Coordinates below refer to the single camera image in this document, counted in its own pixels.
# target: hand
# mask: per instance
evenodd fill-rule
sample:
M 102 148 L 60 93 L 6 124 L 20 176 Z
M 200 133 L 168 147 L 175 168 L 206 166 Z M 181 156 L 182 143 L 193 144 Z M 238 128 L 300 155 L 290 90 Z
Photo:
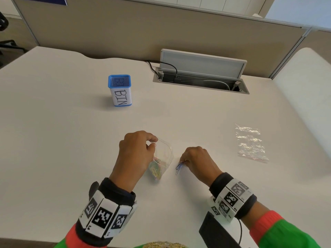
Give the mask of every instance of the hand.
M 155 143 L 158 138 L 146 131 L 137 131 L 125 135 L 119 142 L 119 153 L 109 179 L 117 187 L 128 192 L 133 188 L 153 160 Z
M 222 174 L 208 152 L 200 146 L 188 147 L 182 154 L 180 162 L 184 162 L 197 179 L 208 187 Z

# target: beige partition panel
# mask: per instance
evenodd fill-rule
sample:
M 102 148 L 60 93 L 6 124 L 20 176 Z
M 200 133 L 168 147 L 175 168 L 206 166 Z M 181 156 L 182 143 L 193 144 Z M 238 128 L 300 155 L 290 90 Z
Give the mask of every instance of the beige partition panel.
M 287 61 L 277 71 L 273 78 L 282 70 L 288 61 L 302 48 L 311 48 L 326 61 L 331 64 L 331 31 L 327 30 L 312 30 L 304 40 L 299 44 L 296 50 L 290 55 Z
M 162 48 L 247 60 L 268 77 L 305 29 L 128 0 L 14 0 L 41 46 L 94 58 L 159 60 Z

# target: plastic bag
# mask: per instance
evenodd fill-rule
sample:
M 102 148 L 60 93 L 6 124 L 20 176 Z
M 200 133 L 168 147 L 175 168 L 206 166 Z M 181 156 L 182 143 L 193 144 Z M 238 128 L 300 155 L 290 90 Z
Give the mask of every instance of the plastic bag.
M 150 162 L 148 168 L 154 176 L 155 180 L 160 180 L 164 172 L 168 169 L 173 160 L 171 146 L 159 138 L 156 142 L 153 161 Z
M 258 129 L 236 124 L 236 137 L 238 142 L 238 154 L 242 157 L 255 160 L 269 161 L 265 156 L 265 150 L 260 139 L 261 133 Z

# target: red cuff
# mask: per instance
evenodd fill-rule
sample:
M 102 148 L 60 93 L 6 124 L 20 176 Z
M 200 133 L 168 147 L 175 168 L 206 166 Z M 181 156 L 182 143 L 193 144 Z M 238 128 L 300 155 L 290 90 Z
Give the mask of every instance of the red cuff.
M 255 243 L 259 245 L 259 242 L 263 235 L 279 220 L 283 219 L 277 212 L 268 211 L 258 221 L 255 222 L 253 228 L 250 230 L 250 236 Z
M 88 245 L 79 239 L 76 234 L 76 224 L 71 227 L 66 235 L 66 245 L 68 248 L 96 248 L 95 246 Z

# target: open cable compartment lid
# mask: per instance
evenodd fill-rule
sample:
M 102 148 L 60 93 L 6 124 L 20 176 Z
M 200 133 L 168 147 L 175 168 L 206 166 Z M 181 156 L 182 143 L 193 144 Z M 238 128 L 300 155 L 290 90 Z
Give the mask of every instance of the open cable compartment lid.
M 239 80 L 247 63 L 246 60 L 172 49 L 162 49 L 160 61 L 175 66 L 178 70 L 178 74 L 229 80 Z M 172 66 L 164 63 L 160 63 L 160 70 L 168 72 L 176 71 Z

